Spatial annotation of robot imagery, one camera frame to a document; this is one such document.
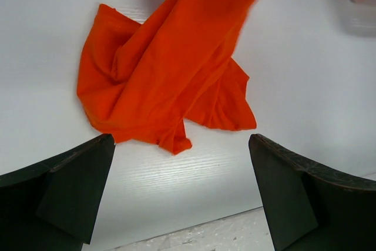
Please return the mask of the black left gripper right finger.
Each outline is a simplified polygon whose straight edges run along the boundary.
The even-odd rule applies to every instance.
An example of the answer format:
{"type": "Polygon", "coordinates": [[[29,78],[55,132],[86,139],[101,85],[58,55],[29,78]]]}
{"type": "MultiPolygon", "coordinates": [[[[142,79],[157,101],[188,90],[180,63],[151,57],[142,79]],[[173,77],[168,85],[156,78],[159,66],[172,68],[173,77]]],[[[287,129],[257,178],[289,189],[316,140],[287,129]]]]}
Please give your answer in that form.
{"type": "Polygon", "coordinates": [[[249,150],[275,250],[375,250],[375,181],[261,134],[250,136],[249,150]]]}

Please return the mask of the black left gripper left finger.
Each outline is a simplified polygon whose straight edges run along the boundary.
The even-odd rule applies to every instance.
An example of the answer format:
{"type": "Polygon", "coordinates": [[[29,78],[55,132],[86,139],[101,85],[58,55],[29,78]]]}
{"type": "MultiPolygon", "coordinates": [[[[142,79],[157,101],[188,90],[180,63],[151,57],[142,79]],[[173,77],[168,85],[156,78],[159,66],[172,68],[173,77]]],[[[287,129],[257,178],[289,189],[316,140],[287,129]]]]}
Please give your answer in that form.
{"type": "Polygon", "coordinates": [[[115,152],[112,135],[1,175],[1,250],[89,244],[115,152]]]}

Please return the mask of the orange t shirt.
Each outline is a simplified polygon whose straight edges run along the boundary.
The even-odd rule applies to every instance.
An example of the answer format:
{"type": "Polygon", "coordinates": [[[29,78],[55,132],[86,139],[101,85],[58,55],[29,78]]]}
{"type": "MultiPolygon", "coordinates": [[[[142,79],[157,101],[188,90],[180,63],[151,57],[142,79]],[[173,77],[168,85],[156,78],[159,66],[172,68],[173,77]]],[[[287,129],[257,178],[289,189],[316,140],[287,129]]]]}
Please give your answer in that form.
{"type": "Polygon", "coordinates": [[[90,124],[117,143],[134,139],[174,155],[192,146],[185,120],[255,129],[249,76],[232,58],[255,1],[165,0],[142,24],[101,4],[78,73],[90,124]]]}

